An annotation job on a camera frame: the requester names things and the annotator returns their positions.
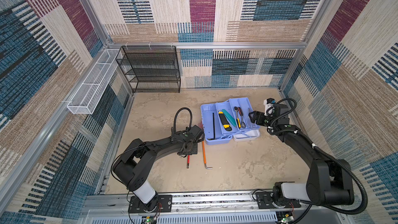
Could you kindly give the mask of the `teal utility knife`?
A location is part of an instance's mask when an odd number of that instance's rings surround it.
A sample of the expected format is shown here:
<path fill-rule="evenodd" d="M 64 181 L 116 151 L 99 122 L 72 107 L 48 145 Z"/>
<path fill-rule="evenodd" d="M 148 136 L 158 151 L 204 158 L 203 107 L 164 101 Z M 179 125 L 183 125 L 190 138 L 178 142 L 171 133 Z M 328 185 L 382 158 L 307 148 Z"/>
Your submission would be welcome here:
<path fill-rule="evenodd" d="M 237 127 L 236 120 L 230 115 L 230 113 L 227 110 L 225 110 L 225 109 L 222 109 L 222 112 L 226 116 L 226 118 L 229 121 L 229 123 L 232 126 Z"/>

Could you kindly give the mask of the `black hex key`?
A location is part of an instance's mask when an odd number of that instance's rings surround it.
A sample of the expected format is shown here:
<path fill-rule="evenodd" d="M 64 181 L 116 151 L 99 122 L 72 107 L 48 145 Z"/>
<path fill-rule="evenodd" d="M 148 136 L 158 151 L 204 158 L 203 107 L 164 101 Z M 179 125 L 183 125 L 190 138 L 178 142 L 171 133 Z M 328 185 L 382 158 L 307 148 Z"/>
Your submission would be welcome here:
<path fill-rule="evenodd" d="M 212 138 L 208 138 L 209 141 L 215 140 L 216 138 L 216 131 L 215 131 L 215 113 L 212 113 Z"/>

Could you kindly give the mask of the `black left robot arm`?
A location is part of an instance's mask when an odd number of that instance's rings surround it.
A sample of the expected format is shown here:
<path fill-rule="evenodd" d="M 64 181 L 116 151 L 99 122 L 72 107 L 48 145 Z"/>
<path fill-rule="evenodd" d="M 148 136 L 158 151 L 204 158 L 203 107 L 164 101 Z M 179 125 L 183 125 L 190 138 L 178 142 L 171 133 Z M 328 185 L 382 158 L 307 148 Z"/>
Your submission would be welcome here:
<path fill-rule="evenodd" d="M 180 112 L 187 110 L 190 115 L 189 126 L 177 131 L 176 123 Z M 111 175 L 126 186 L 143 204 L 146 211 L 159 206 L 158 193 L 150 185 L 148 176 L 154 163 L 170 154 L 185 158 L 198 153 L 198 143 L 204 141 L 204 131 L 192 124 L 192 111 L 183 107 L 174 117 L 171 136 L 152 142 L 133 140 L 112 163 Z"/>

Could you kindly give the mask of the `yellow black handle ratchet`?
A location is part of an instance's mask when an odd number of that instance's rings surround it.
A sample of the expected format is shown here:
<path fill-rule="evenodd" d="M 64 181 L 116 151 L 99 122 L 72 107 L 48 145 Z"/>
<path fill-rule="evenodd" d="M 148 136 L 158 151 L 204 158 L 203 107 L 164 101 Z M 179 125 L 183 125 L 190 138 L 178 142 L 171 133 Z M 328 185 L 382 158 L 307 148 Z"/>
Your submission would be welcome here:
<path fill-rule="evenodd" d="M 239 118 L 239 109 L 237 106 L 234 107 L 235 110 L 235 114 L 236 114 L 236 122 L 237 122 L 237 127 L 239 129 L 241 129 L 241 122 L 240 122 L 240 118 Z"/>

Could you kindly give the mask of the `white and blue toolbox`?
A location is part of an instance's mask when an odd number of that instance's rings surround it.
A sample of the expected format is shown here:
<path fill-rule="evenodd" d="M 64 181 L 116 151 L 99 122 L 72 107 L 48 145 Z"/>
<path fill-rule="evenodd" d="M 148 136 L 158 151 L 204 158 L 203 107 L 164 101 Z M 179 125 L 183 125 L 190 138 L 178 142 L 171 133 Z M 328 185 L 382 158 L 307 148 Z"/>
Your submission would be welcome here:
<path fill-rule="evenodd" d="M 226 144 L 231 140 L 253 141 L 260 137 L 260 126 L 249 119 L 253 108 L 247 97 L 203 104 L 200 109 L 207 145 Z"/>

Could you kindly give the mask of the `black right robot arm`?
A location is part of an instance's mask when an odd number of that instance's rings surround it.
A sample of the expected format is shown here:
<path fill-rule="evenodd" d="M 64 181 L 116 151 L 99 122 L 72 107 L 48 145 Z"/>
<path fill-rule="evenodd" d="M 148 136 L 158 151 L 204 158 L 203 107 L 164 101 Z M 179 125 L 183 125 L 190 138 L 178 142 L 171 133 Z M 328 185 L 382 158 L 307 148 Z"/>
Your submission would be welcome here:
<path fill-rule="evenodd" d="M 269 98 L 265 107 L 264 112 L 250 112 L 250 121 L 266 127 L 270 135 L 293 149 L 309 167 L 304 184 L 277 182 L 273 187 L 273 203 L 282 207 L 288 200 L 298 200 L 346 215 L 365 211 L 368 194 L 350 164 L 328 154 L 299 127 L 290 124 L 289 114 L 296 109 L 296 100 L 285 98 L 277 102 Z"/>

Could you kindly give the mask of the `aluminium front rail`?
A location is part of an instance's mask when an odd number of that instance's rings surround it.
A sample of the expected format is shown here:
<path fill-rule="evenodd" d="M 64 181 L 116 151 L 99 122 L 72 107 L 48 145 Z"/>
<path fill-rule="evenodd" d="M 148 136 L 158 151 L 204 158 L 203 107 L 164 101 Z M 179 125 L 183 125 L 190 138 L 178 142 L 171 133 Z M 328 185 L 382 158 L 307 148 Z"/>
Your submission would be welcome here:
<path fill-rule="evenodd" d="M 170 214 L 188 213 L 238 213 L 260 212 L 251 190 L 164 192 L 159 198 L 171 195 Z M 80 217 L 120 214 L 126 215 L 133 194 L 110 194 L 88 196 Z"/>

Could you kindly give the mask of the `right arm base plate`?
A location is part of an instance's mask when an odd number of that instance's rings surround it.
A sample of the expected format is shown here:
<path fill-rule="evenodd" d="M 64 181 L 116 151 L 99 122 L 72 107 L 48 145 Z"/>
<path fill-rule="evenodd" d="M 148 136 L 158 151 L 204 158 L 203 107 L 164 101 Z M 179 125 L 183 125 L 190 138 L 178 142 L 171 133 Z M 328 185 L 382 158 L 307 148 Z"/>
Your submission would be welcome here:
<path fill-rule="evenodd" d="M 273 193 L 270 191 L 259 190 L 253 194 L 253 199 L 257 202 L 259 209 L 277 209 L 277 208 L 301 208 L 298 200 L 293 199 L 278 199 L 275 200 Z"/>

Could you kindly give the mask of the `black yellow utility knife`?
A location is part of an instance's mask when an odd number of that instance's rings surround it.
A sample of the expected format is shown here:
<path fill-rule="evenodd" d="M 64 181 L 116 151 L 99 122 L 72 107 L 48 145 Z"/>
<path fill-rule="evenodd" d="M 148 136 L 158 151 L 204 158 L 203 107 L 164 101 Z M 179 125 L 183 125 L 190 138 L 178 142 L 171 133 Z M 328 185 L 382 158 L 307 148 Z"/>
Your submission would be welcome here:
<path fill-rule="evenodd" d="M 231 131 L 232 131 L 231 124 L 230 124 L 229 121 L 227 120 L 227 117 L 226 117 L 226 115 L 224 114 L 224 112 L 223 112 L 223 111 L 219 111 L 219 112 L 218 112 L 218 115 L 219 115 L 219 119 L 220 119 L 220 121 L 221 121 L 222 127 L 223 127 L 226 131 L 231 132 Z"/>

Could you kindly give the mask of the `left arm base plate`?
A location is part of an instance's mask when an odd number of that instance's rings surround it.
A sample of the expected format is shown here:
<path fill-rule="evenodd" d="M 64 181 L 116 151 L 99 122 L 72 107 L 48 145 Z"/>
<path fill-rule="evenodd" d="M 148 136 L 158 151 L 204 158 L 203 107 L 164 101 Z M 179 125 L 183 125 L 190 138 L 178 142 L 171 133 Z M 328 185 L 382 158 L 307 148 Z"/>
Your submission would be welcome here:
<path fill-rule="evenodd" d="M 129 214 L 144 214 L 144 213 L 169 213 L 172 210 L 173 196 L 172 195 L 155 195 L 155 197 L 148 203 L 143 203 L 137 196 L 132 196 L 128 209 Z"/>

